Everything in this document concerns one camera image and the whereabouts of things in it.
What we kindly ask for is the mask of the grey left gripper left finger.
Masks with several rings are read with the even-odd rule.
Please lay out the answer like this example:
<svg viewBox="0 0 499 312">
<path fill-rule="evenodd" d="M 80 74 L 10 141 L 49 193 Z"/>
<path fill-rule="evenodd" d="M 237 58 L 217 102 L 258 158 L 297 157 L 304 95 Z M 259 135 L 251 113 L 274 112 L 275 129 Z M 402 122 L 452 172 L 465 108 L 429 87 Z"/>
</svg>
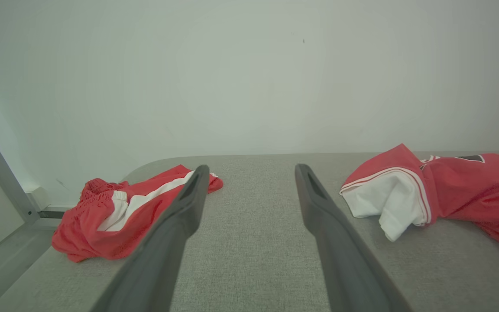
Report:
<svg viewBox="0 0 499 312">
<path fill-rule="evenodd" d="M 94 312 L 168 312 L 186 241 L 198 231 L 210 170 L 200 165 L 115 275 Z"/>
</svg>

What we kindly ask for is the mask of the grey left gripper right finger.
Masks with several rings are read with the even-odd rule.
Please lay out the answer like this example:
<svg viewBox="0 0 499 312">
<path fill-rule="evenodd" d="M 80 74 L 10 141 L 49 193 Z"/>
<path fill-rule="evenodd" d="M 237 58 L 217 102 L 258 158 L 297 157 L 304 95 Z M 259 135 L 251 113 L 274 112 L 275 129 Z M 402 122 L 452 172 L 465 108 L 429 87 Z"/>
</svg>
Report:
<svg viewBox="0 0 499 312">
<path fill-rule="evenodd" d="M 349 219 L 306 164 L 295 166 L 303 223 L 315 237 L 333 312 L 412 309 Z"/>
</svg>

